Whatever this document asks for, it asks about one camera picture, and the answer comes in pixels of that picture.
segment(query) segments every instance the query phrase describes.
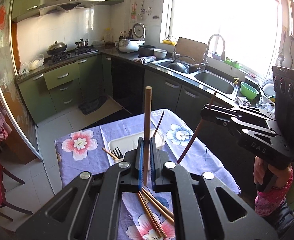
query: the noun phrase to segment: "purple floral tablecloth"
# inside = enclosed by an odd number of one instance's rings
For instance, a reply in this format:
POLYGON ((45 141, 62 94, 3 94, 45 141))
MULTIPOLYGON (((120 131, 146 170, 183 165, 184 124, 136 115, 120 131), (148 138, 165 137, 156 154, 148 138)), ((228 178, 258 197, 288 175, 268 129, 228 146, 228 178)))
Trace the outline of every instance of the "purple floral tablecloth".
MULTIPOLYGON (((188 144, 193 132, 185 122, 168 109, 151 112, 151 129, 156 128, 160 116, 164 113, 159 132, 166 144, 163 150, 171 161, 176 162, 188 144)), ((113 159, 101 148, 108 148, 108 142, 144 130, 144 115, 133 116, 120 121, 78 131, 55 140, 57 158, 62 186, 66 186, 82 171, 98 174, 114 164, 113 159)), ((187 171, 201 175, 211 171, 232 191, 239 194, 239 187, 221 161, 213 155, 198 138, 194 141, 187 155, 180 163, 187 171)), ((164 206, 172 210, 170 193, 154 193, 149 182, 147 190, 164 206)), ((158 220, 167 235, 165 240, 175 239, 174 226, 160 212, 149 205, 154 217, 158 220)), ((164 240, 157 236, 148 217, 142 209, 135 193, 123 193, 118 228, 118 240, 164 240)))

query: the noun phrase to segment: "white rice cooker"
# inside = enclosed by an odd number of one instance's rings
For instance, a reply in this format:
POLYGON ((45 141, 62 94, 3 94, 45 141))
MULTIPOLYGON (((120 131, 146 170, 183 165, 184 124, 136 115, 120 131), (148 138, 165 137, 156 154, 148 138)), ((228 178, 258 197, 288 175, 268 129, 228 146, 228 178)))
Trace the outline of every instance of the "white rice cooker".
POLYGON ((122 39, 119 43, 119 50, 121 52, 135 52, 138 51, 139 46, 145 43, 146 29, 142 23, 135 23, 132 27, 133 40, 122 39))

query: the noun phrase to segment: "open rice cooker lid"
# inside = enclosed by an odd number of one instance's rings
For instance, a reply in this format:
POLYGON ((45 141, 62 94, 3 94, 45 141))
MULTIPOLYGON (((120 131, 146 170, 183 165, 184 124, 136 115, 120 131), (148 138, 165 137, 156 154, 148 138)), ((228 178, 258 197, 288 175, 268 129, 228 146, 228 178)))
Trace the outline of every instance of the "open rice cooker lid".
POLYGON ((142 23, 135 23, 132 27, 132 36, 136 41, 143 41, 146 37, 146 29, 142 23))

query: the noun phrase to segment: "human hand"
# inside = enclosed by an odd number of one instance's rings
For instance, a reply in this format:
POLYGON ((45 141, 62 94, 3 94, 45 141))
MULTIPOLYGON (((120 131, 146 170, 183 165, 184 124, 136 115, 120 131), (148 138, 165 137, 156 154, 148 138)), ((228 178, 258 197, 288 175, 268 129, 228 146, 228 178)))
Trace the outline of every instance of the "human hand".
MULTIPOLYGON (((277 176, 274 187, 282 188, 284 187, 290 179, 291 176, 291 164, 284 170, 278 170, 274 166, 268 164, 268 169, 277 176)), ((263 165, 263 160, 259 157, 255 157, 254 164, 254 182, 262 184, 263 177, 266 173, 266 167, 263 165)))

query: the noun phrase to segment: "kitchen sink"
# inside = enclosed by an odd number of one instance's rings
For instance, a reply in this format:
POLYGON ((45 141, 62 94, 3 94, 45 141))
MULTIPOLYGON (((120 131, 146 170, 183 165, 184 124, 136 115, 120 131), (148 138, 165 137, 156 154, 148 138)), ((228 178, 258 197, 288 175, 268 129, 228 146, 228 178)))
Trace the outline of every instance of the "kitchen sink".
MULTIPOLYGON (((192 68, 192 72, 189 74, 181 73, 179 71, 176 71, 174 69, 168 68, 168 65, 172 63, 172 59, 163 59, 163 60, 158 60, 151 62, 152 64, 166 68, 172 72, 178 73, 179 75, 182 75, 186 78, 189 78, 190 80, 193 80, 194 82, 197 82, 200 88, 203 88, 204 90, 205 87, 210 88, 212 90, 216 90, 218 93, 224 95, 225 97, 231 99, 231 100, 236 100, 236 95, 238 92, 239 87, 234 85, 232 82, 216 75, 213 74, 207 70, 202 71, 198 70, 197 68, 192 68)), ((178 61, 184 65, 190 65, 189 63, 186 63, 184 61, 178 61)))

